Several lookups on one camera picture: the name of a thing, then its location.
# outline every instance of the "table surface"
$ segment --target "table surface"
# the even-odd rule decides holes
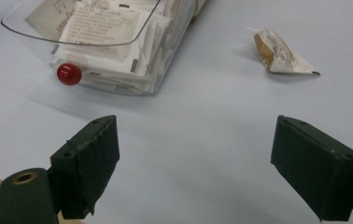
[[[0,20],[18,1],[0,0]],[[248,26],[277,31],[321,76],[267,73]],[[112,114],[121,158],[86,223],[318,223],[270,163],[275,123],[353,148],[353,1],[208,0],[151,96],[65,87],[0,24],[0,178],[49,168]]]

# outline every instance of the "white packet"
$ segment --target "white packet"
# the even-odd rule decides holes
[[[276,32],[269,29],[248,29],[254,33],[258,53],[268,71],[319,75],[317,68],[291,49]]]

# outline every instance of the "transparent tray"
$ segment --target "transparent tray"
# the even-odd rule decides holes
[[[65,85],[159,89],[197,0],[23,0],[2,24]]]

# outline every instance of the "red knob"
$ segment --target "red knob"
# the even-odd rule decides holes
[[[72,63],[63,63],[57,69],[58,79],[67,86],[73,86],[81,80],[81,70]]]

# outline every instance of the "red ball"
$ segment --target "red ball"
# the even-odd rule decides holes
[[[57,69],[58,79],[67,86],[73,86],[81,80],[81,70],[72,63],[63,63]]]

